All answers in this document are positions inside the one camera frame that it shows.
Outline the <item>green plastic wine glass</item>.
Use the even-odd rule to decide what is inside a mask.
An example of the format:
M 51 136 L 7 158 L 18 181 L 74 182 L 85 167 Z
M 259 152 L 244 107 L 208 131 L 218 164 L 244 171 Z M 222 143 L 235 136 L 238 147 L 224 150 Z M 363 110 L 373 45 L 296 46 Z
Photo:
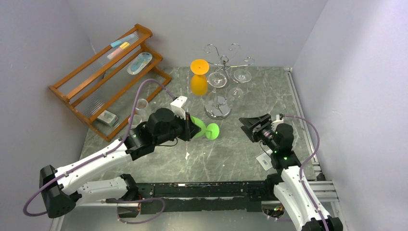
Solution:
M 201 129 L 196 135 L 193 136 L 194 139 L 205 135 L 208 140 L 215 140 L 219 136 L 220 129 L 218 124 L 210 123 L 206 126 L 202 120 L 193 116 L 191 117 L 191 120 Z

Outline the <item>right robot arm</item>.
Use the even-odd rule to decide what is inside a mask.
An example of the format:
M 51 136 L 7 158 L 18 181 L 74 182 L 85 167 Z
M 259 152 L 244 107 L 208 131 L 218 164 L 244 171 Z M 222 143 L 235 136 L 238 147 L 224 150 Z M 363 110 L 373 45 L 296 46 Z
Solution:
M 325 209 L 305 178 L 304 164 L 293 151 L 293 127 L 283 122 L 284 117 L 279 114 L 272 120 L 265 114 L 239 119 L 251 142 L 260 142 L 271 150 L 271 164 L 277 173 L 265 180 L 266 197 L 281 202 L 298 231 L 342 231 L 340 218 Z

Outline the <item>clear wine glass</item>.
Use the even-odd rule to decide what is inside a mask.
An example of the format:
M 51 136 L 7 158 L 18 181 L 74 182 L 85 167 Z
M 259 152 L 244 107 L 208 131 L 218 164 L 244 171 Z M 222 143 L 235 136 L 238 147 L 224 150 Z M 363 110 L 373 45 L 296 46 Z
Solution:
M 249 82 L 252 75 L 246 69 L 237 69 L 234 71 L 232 80 L 235 85 L 227 93 L 227 103 L 231 109 L 239 108 L 244 101 L 244 92 L 241 85 Z
M 208 101 L 217 101 L 217 89 L 223 88 L 227 84 L 227 77 L 221 72 L 213 72 L 207 77 L 208 84 L 213 88 L 207 95 Z

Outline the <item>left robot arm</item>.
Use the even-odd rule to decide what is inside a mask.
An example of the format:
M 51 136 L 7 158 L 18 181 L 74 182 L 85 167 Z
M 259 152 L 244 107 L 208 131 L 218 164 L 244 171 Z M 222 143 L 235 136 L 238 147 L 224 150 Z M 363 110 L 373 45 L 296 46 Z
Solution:
M 183 109 L 159 108 L 147 121 L 130 129 L 126 137 L 115 140 L 96 153 L 63 167 L 43 167 L 39 189 L 45 214 L 49 218 L 61 217 L 97 192 L 102 192 L 102 199 L 134 201 L 138 189 L 129 174 L 107 181 L 91 179 L 111 167 L 153 153 L 157 146 L 167 141 L 190 141 L 201 130 Z

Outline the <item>orange plastic wine glass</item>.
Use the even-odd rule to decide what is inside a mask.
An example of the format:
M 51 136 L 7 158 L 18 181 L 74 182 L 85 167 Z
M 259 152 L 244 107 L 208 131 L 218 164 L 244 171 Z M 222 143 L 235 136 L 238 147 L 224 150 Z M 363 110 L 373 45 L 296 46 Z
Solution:
M 197 96 L 203 96 L 208 91 L 208 82 L 205 74 L 209 71 L 209 63 L 204 59 L 196 59 L 190 65 L 194 73 L 190 81 L 191 92 Z

